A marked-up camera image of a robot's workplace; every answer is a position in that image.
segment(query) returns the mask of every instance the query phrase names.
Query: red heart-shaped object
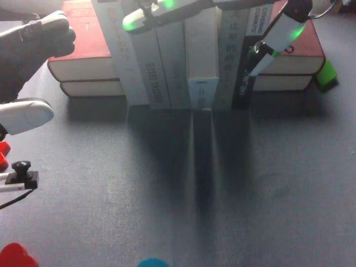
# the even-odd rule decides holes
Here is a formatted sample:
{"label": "red heart-shaped object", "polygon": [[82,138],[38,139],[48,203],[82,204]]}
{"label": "red heart-shaped object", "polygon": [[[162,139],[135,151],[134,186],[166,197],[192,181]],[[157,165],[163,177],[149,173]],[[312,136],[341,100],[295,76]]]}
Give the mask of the red heart-shaped object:
{"label": "red heart-shaped object", "polygon": [[0,252],[0,266],[1,267],[39,267],[38,262],[27,254],[18,243],[8,244]]}

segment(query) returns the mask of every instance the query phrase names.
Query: green block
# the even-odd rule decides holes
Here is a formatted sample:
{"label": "green block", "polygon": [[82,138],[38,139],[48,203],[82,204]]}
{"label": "green block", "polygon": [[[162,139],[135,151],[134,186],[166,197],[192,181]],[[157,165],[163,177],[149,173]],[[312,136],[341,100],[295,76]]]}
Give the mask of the green block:
{"label": "green block", "polygon": [[336,83],[338,73],[334,69],[332,63],[326,60],[322,70],[317,74],[319,89],[324,92],[330,89],[330,86]]}

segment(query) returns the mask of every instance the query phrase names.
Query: black knob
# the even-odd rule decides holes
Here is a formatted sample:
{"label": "black knob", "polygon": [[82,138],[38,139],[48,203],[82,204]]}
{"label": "black knob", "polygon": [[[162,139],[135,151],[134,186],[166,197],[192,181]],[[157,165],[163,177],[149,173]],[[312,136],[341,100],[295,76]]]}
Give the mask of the black knob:
{"label": "black knob", "polygon": [[27,160],[17,161],[11,164],[11,167],[15,170],[17,175],[24,175],[27,173],[28,169],[31,167],[31,162]]}

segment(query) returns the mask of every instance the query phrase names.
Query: book spine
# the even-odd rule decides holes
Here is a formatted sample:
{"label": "book spine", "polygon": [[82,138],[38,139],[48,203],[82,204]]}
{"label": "book spine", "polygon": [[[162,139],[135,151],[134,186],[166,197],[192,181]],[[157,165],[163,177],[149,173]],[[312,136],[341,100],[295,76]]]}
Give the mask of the book spine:
{"label": "book spine", "polygon": [[157,27],[156,33],[172,109],[189,109],[184,23],[174,22]]}
{"label": "book spine", "polygon": [[149,99],[131,38],[122,28],[125,14],[120,3],[115,0],[92,0],[92,4],[128,104],[148,105]]}
{"label": "book spine", "polygon": [[[138,9],[134,0],[121,2],[125,14]],[[167,83],[163,71],[160,48],[157,41],[156,29],[131,34],[131,41],[139,60],[139,68],[149,97],[152,109],[164,110],[171,108]]]}
{"label": "book spine", "polygon": [[249,18],[249,9],[223,11],[219,33],[219,74],[214,109],[229,110]]}
{"label": "book spine", "polygon": [[191,107],[210,109],[219,81],[217,33],[221,10],[210,8],[186,19],[187,79]]}
{"label": "book spine", "polygon": [[245,39],[240,57],[238,76],[235,83],[233,109],[246,108],[249,105],[250,97],[253,91],[254,79],[249,77],[245,69],[246,58],[251,46],[262,40],[262,35],[269,25],[269,19],[272,13],[273,4],[254,7],[250,9],[247,23]]}

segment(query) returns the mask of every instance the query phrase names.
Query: gray table surface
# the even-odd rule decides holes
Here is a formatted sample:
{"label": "gray table surface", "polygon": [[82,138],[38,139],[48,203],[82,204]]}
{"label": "gray table surface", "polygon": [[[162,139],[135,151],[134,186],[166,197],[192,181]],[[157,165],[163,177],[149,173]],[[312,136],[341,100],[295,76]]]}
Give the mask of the gray table surface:
{"label": "gray table surface", "polygon": [[315,25],[339,86],[258,94],[249,112],[70,100],[43,66],[20,97],[54,119],[6,139],[39,189],[0,212],[0,247],[41,267],[355,266],[356,19]]}

